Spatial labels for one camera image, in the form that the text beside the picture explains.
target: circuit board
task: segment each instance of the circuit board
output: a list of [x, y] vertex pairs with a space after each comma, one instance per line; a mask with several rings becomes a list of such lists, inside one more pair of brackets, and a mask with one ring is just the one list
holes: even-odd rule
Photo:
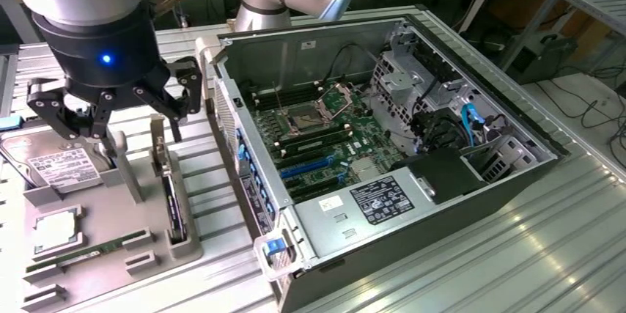
[[[391, 165], [404, 158], [385, 137], [385, 131], [380, 124], [368, 114], [367, 105], [353, 92], [349, 93], [351, 104], [345, 107], [344, 92], [345, 89], [343, 92], [329, 89], [321, 97], [324, 108], [330, 113], [324, 118], [321, 118], [321, 114], [316, 113], [318, 104], [314, 100], [252, 113], [278, 172], [297, 170], [312, 165], [313, 161], [321, 161], [324, 165], [326, 164], [318, 169], [282, 177], [284, 185], [294, 202], [304, 202], [337, 188], [364, 181], [369, 176], [373, 177], [387, 172]], [[349, 135], [339, 143], [337, 140], [333, 140], [328, 145], [320, 142], [312, 144], [312, 151], [308, 154], [312, 153], [313, 158], [281, 167], [289, 158], [280, 155], [276, 141], [289, 141], [290, 137], [310, 133], [324, 134], [324, 131], [329, 135], [332, 129], [340, 129], [347, 125], [349, 125]]]

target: pcie slot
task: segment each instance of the pcie slot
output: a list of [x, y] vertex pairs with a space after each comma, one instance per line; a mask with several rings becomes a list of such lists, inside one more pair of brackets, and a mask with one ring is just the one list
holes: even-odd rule
[[332, 158], [332, 155], [321, 159], [320, 161], [313, 161], [312, 163], [296, 166], [292, 169], [282, 170], [280, 172], [280, 178], [286, 179], [289, 177], [293, 177], [296, 175], [304, 174], [305, 172], [310, 172], [313, 170], [325, 168], [326, 166], [332, 165], [332, 161], [334, 159]]
[[289, 191], [289, 195], [292, 198], [298, 198], [301, 196], [305, 196], [305, 198], [309, 198], [313, 193], [317, 193], [320, 191], [332, 191], [337, 186], [340, 186], [344, 182], [344, 174], [339, 174], [334, 177], [330, 177], [329, 179], [325, 179], [324, 181], [320, 181], [317, 183], [313, 183], [312, 185], [308, 185], [302, 188], [297, 188], [292, 191]]
[[306, 161], [310, 161], [312, 159], [318, 159], [324, 156], [324, 153], [318, 150], [313, 150], [310, 152], [302, 153], [300, 155], [296, 155], [292, 158], [282, 159], [281, 161], [277, 161], [274, 163], [276, 169], [282, 169], [288, 168], [289, 166], [293, 166], [296, 164], [301, 164]]

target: ram slot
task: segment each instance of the ram slot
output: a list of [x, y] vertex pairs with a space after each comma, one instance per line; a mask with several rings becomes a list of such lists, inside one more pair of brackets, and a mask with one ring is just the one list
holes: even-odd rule
[[273, 144], [290, 144], [294, 142], [305, 141], [306, 139], [310, 139], [312, 137], [328, 135], [329, 133], [334, 133], [337, 131], [349, 129], [349, 125], [343, 125], [343, 126], [334, 126], [332, 128], [324, 128], [322, 130], [314, 130], [313, 132], [304, 133], [298, 136], [290, 137], [289, 139], [284, 139], [282, 141], [276, 141]]
[[254, 107], [258, 111], [266, 111], [280, 106], [290, 106], [293, 104], [304, 103], [317, 99], [320, 93], [316, 87], [305, 87], [300, 89], [290, 89], [284, 92], [277, 92], [277, 98], [280, 99], [280, 104], [276, 99], [276, 93], [266, 93], [254, 97]]
[[334, 132], [325, 136], [318, 136], [305, 141], [282, 146], [280, 149], [280, 157], [289, 158], [294, 155], [308, 152], [310, 149], [321, 149], [334, 144], [349, 141], [352, 138], [352, 131], [344, 130]]

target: hard drive label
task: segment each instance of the hard drive label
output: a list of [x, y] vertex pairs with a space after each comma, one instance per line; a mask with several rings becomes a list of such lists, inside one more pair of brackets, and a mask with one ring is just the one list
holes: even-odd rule
[[380, 224], [415, 208], [392, 176], [349, 190], [349, 193], [371, 225]]
[[26, 159], [32, 169], [52, 187], [97, 179], [97, 170], [82, 148]]

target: blue pcie slot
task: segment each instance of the blue pcie slot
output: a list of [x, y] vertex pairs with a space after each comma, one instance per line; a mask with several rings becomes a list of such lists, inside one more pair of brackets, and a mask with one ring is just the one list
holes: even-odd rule
[[297, 166], [292, 169], [284, 170], [282, 172], [280, 172], [280, 178], [286, 179], [289, 177], [293, 177], [294, 175], [310, 172], [312, 170], [325, 168], [332, 164], [332, 161], [333, 158], [332, 155], [329, 155], [320, 161], [313, 161], [312, 163], [304, 164], [302, 166]]

